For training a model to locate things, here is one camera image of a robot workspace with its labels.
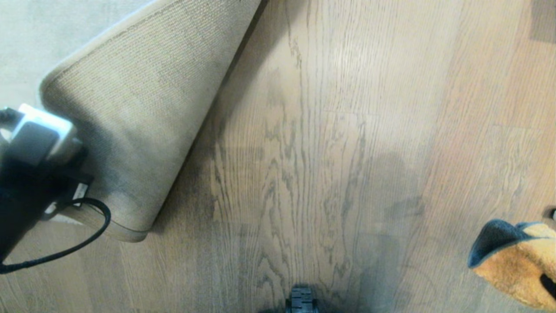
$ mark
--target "wooden floor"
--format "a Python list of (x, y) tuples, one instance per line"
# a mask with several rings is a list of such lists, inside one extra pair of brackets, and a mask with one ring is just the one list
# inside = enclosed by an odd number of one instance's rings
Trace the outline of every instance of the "wooden floor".
[(530, 312), (466, 259), (556, 203), (555, 108), (554, 0), (270, 0), (153, 233), (2, 276), (0, 309), (280, 312), (305, 283), (327, 312)]

